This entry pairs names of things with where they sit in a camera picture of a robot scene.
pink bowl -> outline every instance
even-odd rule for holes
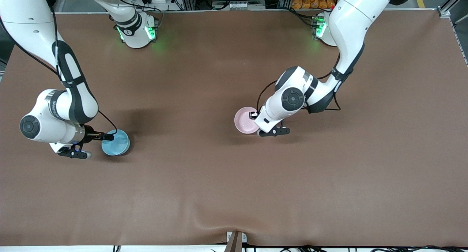
[[[244,134],[251,134],[258,130],[258,126],[249,117],[249,112],[256,111],[253,107],[244,107],[237,111],[234,116],[234,124],[238,131]]]

brown mat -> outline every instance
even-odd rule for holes
[[[0,84],[0,245],[468,246],[468,78],[449,20],[386,11],[369,29],[340,112],[242,135],[288,67],[322,76],[337,49],[287,12],[168,14],[132,50],[106,15],[59,15],[100,109],[132,135],[124,157],[56,156],[19,131],[56,77],[15,49]],[[98,130],[112,127],[102,118]]]

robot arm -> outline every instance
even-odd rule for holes
[[[98,112],[84,74],[68,44],[54,25],[46,0],[0,0],[0,17],[6,32],[32,55],[58,68],[64,90],[47,89],[20,121],[22,134],[36,142],[47,142],[61,156],[86,159],[81,150],[91,140],[113,140],[84,125]]]
[[[124,3],[130,3],[131,0],[93,1],[109,12],[112,20],[117,24],[122,41],[129,47],[145,47],[156,39],[157,20],[145,12],[137,12],[134,6]]]
[[[352,73],[364,50],[364,37],[370,25],[391,0],[339,0],[326,20],[327,31],[339,50],[337,64],[326,82],[300,67],[287,69],[275,85],[275,93],[261,107],[255,124],[260,135],[273,135],[276,124],[298,112],[303,106],[309,113],[324,111],[341,84]]]

yellow floor line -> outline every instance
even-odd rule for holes
[[[418,2],[418,7],[419,8],[426,8],[426,6],[424,6],[424,2],[423,0],[416,0]]]

blue bowl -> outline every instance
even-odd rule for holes
[[[130,147],[130,139],[125,131],[117,130],[117,133],[114,134],[114,140],[103,140],[101,147],[107,155],[122,155]]]

